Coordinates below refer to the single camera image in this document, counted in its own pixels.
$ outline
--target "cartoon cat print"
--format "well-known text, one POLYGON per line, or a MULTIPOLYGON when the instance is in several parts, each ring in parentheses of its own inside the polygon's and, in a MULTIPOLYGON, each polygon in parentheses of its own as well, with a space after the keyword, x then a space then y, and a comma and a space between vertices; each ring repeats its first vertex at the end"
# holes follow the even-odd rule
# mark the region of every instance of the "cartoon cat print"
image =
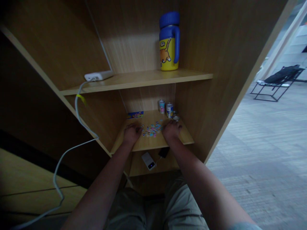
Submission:
POLYGON ((169 42, 172 40, 172 38, 170 38, 168 41, 167 41, 167 44, 166 44, 166 48, 165 49, 161 49, 160 50, 160 61, 161 63, 165 63, 166 60, 170 61, 171 58, 169 56, 169 52, 168 52, 168 49, 169 49, 169 42))

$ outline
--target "black phone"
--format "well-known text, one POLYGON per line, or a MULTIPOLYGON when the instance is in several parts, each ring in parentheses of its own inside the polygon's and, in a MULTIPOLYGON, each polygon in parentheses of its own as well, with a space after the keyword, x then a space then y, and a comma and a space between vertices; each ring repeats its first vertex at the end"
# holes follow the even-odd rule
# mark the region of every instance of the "black phone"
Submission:
POLYGON ((165 158, 168 153, 169 153, 169 147, 164 147, 160 150, 159 156, 165 158))

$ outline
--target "charging cable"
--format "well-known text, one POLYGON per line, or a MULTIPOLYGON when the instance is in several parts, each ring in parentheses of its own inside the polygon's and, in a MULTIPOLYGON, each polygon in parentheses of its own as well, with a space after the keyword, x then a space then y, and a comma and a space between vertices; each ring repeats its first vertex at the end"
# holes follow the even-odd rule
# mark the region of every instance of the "charging cable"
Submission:
POLYGON ((41 215, 39 215, 38 217, 34 218, 33 220, 30 220, 30 221, 25 222, 25 223, 23 223, 23 224, 16 225, 16 226, 12 227, 11 230, 23 229, 23 228, 25 228, 25 227, 27 227, 27 226, 33 224, 34 222, 40 220, 41 218, 43 218, 44 216, 48 215, 49 213, 58 210, 58 209, 62 206, 62 203, 63 203, 65 197, 64 197, 62 191, 60 190, 58 184, 57 184, 57 172, 58 172, 58 169, 59 169, 59 166, 60 166, 60 164, 61 164, 61 161, 62 161, 63 157, 64 157, 64 156, 66 155, 66 153, 68 153, 70 150, 75 149, 75 148, 77 148, 77 147, 79 147, 79 146, 81 146, 81 145, 84 145, 84 144, 87 144, 87 143, 89 143, 89 142, 92 142, 92 141, 95 141, 95 140, 98 140, 98 139, 99 139, 99 136, 98 136, 96 133, 94 133, 90 128, 88 128, 85 124, 83 124, 83 122, 82 122, 81 119, 80 119, 79 111, 78 111, 78 98, 81 98, 82 101, 83 101, 83 103, 85 102, 84 97, 80 95, 81 90, 82 90, 82 87, 83 87, 86 83, 91 82, 91 81, 95 81, 95 80, 96 80, 95 78, 92 78, 90 81, 86 81, 86 82, 82 83, 82 84, 80 85, 79 90, 78 90, 78 94, 76 95, 76 98, 75 98, 75 109, 76 109, 77 119, 78 119, 78 121, 80 122, 80 124, 81 124, 84 128, 86 128, 86 130, 88 130, 89 132, 93 133, 93 135, 95 136, 95 138, 92 139, 92 140, 90 140, 90 141, 84 142, 84 143, 82 143, 82 144, 76 145, 76 146, 74 146, 74 147, 68 149, 66 152, 63 153, 63 155, 62 155, 61 158, 59 159, 59 162, 58 162, 58 164, 57 164, 57 166, 56 166, 56 168, 55 168, 54 174, 53 174, 53 185, 54 185, 56 191, 58 192, 58 194, 59 194, 59 196, 60 196, 60 198, 61 198, 61 201, 60 201, 59 205, 58 205, 57 207, 53 208, 53 209, 50 209, 49 211, 47 211, 47 212, 45 212, 45 213, 43 213, 43 214, 41 214, 41 215))
POLYGON ((158 166, 158 161, 161 160, 162 157, 160 157, 157 161, 156 161, 156 167, 158 166))

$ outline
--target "shelf edge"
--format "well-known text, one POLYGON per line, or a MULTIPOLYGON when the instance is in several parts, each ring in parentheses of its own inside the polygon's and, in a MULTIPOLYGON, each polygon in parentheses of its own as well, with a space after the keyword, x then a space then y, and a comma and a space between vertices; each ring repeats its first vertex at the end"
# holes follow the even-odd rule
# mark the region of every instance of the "shelf edge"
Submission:
MULTIPOLYGON (((184 143, 184 145, 187 145, 187 144, 194 144, 194 143, 195 143, 194 141, 192 141, 192 142, 186 142, 186 143, 184 143)), ((161 145, 161 146, 158 146, 158 147, 132 149, 131 152, 138 152, 138 151, 151 150, 151 149, 160 149, 160 148, 165 148, 165 147, 169 147, 169 146, 168 146, 168 145, 161 145)))
MULTIPOLYGON (((125 84, 119 84, 119 85, 111 85, 111 86, 97 86, 97 87, 83 88, 82 93, 83 94, 84 93, 94 93, 94 92, 110 91, 110 90, 116 90, 116 89, 136 88, 136 87, 153 86, 153 85, 164 85, 164 84, 198 81, 198 80, 208 80, 212 78, 213 78, 212 73, 206 73, 202 75, 181 77, 181 78, 160 79, 160 80, 151 80, 151 81, 131 82, 131 83, 125 83, 125 84)), ((75 95, 77 94, 77 92, 78 92, 78 89, 75 89, 75 88, 60 91, 60 93, 63 96, 75 95)))

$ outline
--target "yellow tape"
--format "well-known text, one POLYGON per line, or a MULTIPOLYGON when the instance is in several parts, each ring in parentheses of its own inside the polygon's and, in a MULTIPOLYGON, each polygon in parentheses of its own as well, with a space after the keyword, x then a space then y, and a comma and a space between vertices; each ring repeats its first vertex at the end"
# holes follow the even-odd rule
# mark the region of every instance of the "yellow tape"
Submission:
POLYGON ((86 105, 86 100, 85 100, 84 96, 77 94, 77 97, 81 98, 83 104, 86 105))

